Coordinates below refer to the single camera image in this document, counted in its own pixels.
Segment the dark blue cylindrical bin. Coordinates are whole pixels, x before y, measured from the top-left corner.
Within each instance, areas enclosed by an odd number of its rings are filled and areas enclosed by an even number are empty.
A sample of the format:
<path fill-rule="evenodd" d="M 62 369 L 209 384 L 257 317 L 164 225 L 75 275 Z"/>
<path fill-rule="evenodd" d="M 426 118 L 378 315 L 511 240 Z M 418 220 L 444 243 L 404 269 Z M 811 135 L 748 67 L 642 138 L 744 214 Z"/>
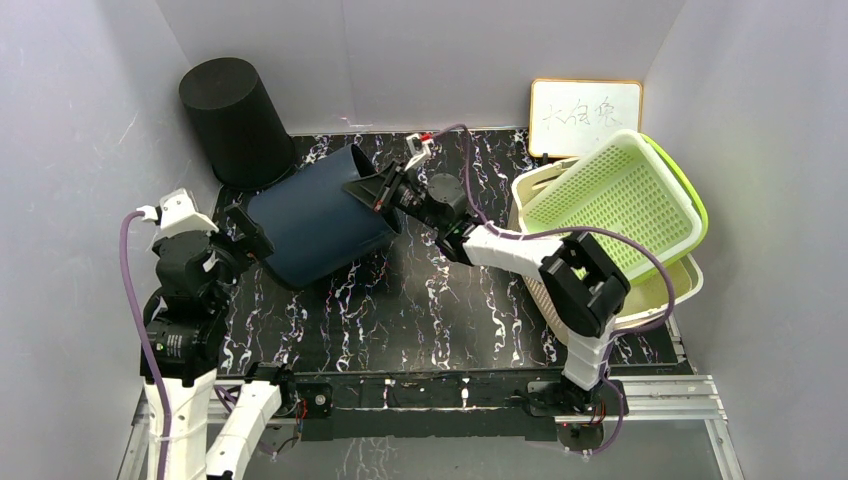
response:
<path fill-rule="evenodd" d="M 303 289 L 401 233 L 395 211 L 376 213 L 344 190 L 375 173 L 368 156 L 350 144 L 248 202 L 248 215 L 274 246 L 263 267 L 278 284 Z"/>

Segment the green perforated plastic basket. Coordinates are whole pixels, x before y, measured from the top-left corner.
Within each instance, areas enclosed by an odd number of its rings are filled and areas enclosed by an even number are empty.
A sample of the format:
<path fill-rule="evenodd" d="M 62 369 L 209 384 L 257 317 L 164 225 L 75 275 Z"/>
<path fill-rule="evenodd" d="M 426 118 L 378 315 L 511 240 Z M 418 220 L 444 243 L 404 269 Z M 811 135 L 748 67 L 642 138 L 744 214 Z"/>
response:
<path fill-rule="evenodd" d="M 609 230 L 668 265 L 702 242 L 708 213 L 676 162 L 650 137 L 624 129 L 528 200 L 518 222 L 526 233 L 573 226 Z"/>

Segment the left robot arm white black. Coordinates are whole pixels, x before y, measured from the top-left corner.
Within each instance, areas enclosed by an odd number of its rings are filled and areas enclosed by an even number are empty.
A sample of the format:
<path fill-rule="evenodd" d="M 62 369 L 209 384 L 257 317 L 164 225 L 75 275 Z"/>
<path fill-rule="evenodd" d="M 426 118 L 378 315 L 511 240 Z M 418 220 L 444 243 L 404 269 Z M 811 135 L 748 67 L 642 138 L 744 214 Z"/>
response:
<path fill-rule="evenodd" d="M 272 242 L 239 204 L 226 208 L 238 229 L 221 232 L 186 200 L 156 208 L 154 243 L 160 286 L 140 313 L 152 479 L 240 479 L 263 431 L 301 402 L 292 372 L 254 363 L 224 426 L 208 439 L 219 350 L 239 277 L 269 257 Z"/>

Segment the large black plastic bucket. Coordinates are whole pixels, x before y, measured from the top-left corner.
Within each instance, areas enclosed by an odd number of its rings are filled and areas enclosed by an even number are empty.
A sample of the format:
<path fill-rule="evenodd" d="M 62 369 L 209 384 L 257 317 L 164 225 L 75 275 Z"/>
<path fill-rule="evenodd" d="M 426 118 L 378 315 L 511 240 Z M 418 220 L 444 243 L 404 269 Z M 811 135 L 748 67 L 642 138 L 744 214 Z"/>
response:
<path fill-rule="evenodd" d="M 293 172 L 294 141 L 253 64 L 236 57 L 207 60 L 182 77 L 178 95 L 221 184 L 262 190 Z"/>

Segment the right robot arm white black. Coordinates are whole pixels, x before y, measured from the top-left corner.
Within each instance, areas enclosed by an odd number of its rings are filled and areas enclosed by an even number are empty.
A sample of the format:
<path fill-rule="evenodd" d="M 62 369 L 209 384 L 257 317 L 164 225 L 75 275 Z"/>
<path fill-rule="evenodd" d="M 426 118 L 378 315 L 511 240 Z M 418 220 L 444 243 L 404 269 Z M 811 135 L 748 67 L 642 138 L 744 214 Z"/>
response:
<path fill-rule="evenodd" d="M 614 318 L 630 283 L 590 233 L 530 239 L 496 228 L 471 211 L 457 177 L 438 174 L 422 183 L 397 163 L 348 181 L 343 189 L 378 214 L 398 210 L 431 228 L 451 261 L 540 283 L 566 337 L 567 357 L 554 398 L 577 414 L 601 403 Z"/>

